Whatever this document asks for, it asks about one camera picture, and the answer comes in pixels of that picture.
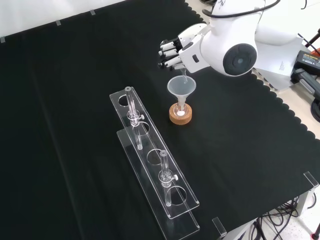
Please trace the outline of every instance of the black power supply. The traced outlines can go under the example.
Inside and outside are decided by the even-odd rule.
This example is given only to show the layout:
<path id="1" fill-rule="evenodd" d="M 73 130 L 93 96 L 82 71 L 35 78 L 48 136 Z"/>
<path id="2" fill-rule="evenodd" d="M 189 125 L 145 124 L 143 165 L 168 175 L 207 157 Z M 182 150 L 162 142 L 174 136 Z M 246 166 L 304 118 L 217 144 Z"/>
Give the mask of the black power supply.
<path id="1" fill-rule="evenodd" d="M 294 82 L 300 82 L 314 96 L 315 99 L 311 104 L 311 114 L 320 123 L 320 84 L 310 75 L 320 75 L 320 57 L 300 51 L 294 68 L 291 78 Z"/>
<path id="2" fill-rule="evenodd" d="M 300 51 L 294 64 L 295 69 L 303 69 L 312 75 L 320 75 L 320 57 Z"/>

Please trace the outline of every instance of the clear liquid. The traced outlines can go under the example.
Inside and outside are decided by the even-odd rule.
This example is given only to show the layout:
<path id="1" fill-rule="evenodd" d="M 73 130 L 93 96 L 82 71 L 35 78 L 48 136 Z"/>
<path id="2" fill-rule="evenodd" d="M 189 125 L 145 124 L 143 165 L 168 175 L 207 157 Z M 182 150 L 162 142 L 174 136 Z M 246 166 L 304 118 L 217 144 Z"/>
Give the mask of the clear liquid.
<path id="1" fill-rule="evenodd" d="M 182 76 L 184 77 L 184 84 L 186 84 L 188 82 L 188 78 L 187 78 L 187 68 L 181 68 L 180 69 Z"/>

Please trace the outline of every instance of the glass test tube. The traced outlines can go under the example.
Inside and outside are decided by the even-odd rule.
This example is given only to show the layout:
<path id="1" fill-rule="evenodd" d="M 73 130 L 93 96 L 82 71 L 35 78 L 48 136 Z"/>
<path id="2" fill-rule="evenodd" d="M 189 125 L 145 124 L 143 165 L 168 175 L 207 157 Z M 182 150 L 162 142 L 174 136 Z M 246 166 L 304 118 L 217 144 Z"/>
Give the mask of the glass test tube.
<path id="1" fill-rule="evenodd" d="M 135 101 L 132 96 L 132 88 L 130 86 L 127 86 L 124 90 L 125 90 L 126 100 L 129 106 L 129 117 L 130 117 L 131 125 L 133 127 L 132 130 L 135 136 L 136 145 L 138 150 L 142 150 L 143 146 L 142 146 L 141 134 L 139 131 L 139 116 L 137 114 Z"/>
<path id="2" fill-rule="evenodd" d="M 169 187 L 171 186 L 172 176 L 169 171 L 168 152 L 162 150 L 159 153 L 161 159 L 161 181 L 164 190 L 165 205 L 171 206 L 171 192 Z"/>

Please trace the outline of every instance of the wooden base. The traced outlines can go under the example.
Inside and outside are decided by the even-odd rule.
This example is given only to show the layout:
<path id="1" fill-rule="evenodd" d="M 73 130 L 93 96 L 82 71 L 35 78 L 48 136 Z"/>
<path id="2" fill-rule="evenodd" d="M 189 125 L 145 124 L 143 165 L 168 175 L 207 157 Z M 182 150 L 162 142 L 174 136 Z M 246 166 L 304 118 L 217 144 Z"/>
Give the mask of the wooden base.
<path id="1" fill-rule="evenodd" d="M 183 116 L 177 116 L 174 113 L 175 105 L 176 105 L 176 103 L 173 104 L 169 110 L 169 117 L 170 117 L 171 122 L 173 122 L 174 124 L 177 124 L 177 125 L 185 125 L 185 124 L 189 123 L 192 118 L 192 108 L 188 104 L 185 104 L 185 106 L 187 108 L 187 113 Z"/>

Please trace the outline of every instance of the black tablecloth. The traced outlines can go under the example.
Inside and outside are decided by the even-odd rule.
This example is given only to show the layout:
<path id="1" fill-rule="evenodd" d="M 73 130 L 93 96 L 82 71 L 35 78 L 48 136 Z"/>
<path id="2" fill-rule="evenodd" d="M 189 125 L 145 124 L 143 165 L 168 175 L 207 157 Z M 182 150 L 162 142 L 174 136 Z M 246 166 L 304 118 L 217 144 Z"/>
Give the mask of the black tablecloth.
<path id="1" fill-rule="evenodd" d="M 33 232 L 43 228 L 32 239 L 48 239 L 52 220 L 55 239 L 162 239 L 116 134 L 122 126 L 109 95 L 126 86 L 137 91 L 200 202 L 193 213 L 201 228 L 191 239 L 215 239 L 215 217 L 231 231 L 306 192 L 307 171 L 320 179 L 319 141 L 252 74 L 190 74 L 197 83 L 187 99 L 192 121 L 170 122 L 176 100 L 167 83 L 179 72 L 158 69 L 159 45 L 202 21 L 183 0 L 129 0 L 95 12 L 0 45 L 2 177 L 12 199 L 5 216 L 15 219 L 7 221 L 15 234 L 24 236 L 20 229 L 30 224 Z M 54 197 L 42 199 L 47 192 Z M 24 220 L 27 210 L 34 221 Z"/>

